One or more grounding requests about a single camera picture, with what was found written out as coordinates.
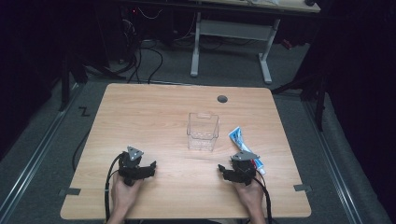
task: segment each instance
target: blue and white tube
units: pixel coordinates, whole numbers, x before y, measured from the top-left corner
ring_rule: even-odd
[[[239,147],[239,149],[253,153],[250,148],[245,145],[240,127],[236,127],[228,135],[230,136],[231,140],[233,140],[233,142]],[[262,161],[260,161],[259,159],[255,159],[254,163],[256,163],[256,169],[260,172],[260,174],[265,175],[264,164],[262,163]]]

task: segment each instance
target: silver floor track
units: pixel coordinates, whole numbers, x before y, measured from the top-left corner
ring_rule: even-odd
[[[337,163],[335,162],[334,157],[332,156],[332,152],[330,151],[330,147],[327,144],[326,138],[321,132],[317,124],[315,123],[315,110],[312,105],[308,102],[302,102],[305,112],[308,114],[308,117],[311,121],[311,124],[317,134],[318,140],[321,144],[322,153],[326,162],[326,165],[329,169],[330,176],[332,178],[332,182],[334,183],[335,189],[337,190],[338,196],[341,200],[342,205],[346,211],[346,216],[349,219],[349,223],[361,224],[361,215],[353,202],[352,196],[350,194],[349,188],[347,187],[344,178],[342,177],[340,170],[338,169]]]
[[[23,193],[26,191],[27,187],[35,176],[35,172],[38,170],[41,162],[44,160],[47,152],[49,151],[50,143],[53,139],[53,136],[58,132],[59,127],[64,120],[64,116],[70,108],[70,105],[73,104],[77,96],[81,93],[82,89],[83,85],[75,84],[72,87],[69,104],[65,107],[64,111],[60,111],[58,113],[54,121],[51,123],[43,139],[40,141],[37,148],[35,149],[35,153],[33,154],[32,158],[28,161],[27,165],[18,177],[14,187],[9,192],[7,198],[1,205],[0,223],[8,222],[15,207],[23,196]]]

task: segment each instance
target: clear plastic container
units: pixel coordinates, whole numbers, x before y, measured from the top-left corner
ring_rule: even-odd
[[[219,116],[190,113],[187,126],[189,149],[212,151],[219,137]]]

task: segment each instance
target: hand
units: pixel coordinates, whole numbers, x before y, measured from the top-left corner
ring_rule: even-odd
[[[136,180],[130,187],[124,184],[123,177],[116,172],[113,175],[113,188],[111,189],[111,198],[113,199],[113,211],[111,212],[108,224],[122,223],[128,211],[134,206],[137,193],[143,179]]]
[[[255,180],[251,184],[245,185],[244,183],[234,183],[233,186],[239,195],[239,200],[244,205],[250,216],[250,223],[252,224],[265,224],[264,212],[262,211],[262,198],[264,192],[262,186]]]

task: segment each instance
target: desk leg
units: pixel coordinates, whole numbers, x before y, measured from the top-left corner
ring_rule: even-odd
[[[201,12],[197,12],[197,22],[195,27],[195,45],[194,45],[194,52],[192,53],[191,73],[190,73],[192,77],[198,76],[200,33],[201,33]]]
[[[264,53],[259,54],[260,65],[262,66],[262,75],[264,76],[264,82],[266,84],[272,83],[270,71],[268,70],[267,57],[268,57],[268,53],[270,52],[271,46],[274,42],[274,38],[275,38],[277,27],[279,26],[279,23],[280,23],[280,19],[275,20],[274,25],[271,29],[270,34],[269,34],[267,44],[265,46]]]

